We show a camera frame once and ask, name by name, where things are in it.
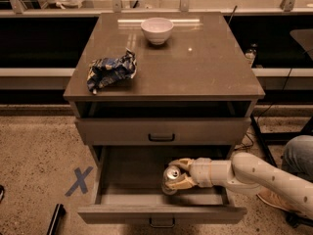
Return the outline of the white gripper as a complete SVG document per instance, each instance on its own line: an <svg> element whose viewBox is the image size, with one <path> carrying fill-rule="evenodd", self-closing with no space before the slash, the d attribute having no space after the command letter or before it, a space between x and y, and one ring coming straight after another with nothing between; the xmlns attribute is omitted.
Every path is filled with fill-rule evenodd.
<svg viewBox="0 0 313 235"><path fill-rule="evenodd" d="M196 160L183 158L174 160L169 163L177 166L185 171L189 171L191 176L186 173L178 176L175 179L168 179L165 182L165 187L170 190L185 190L191 189L194 186L201 188L210 188L213 186L211 175L211 159L199 158Z"/></svg>

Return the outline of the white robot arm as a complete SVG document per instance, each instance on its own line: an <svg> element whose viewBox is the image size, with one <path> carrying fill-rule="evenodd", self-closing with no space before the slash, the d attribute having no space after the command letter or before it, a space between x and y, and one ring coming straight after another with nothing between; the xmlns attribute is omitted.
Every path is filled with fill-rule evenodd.
<svg viewBox="0 0 313 235"><path fill-rule="evenodd" d="M195 186L222 186L246 195L257 194L265 187L313 218L313 184L249 153L237 153L231 160L183 158L169 163L162 180L165 194Z"/></svg>

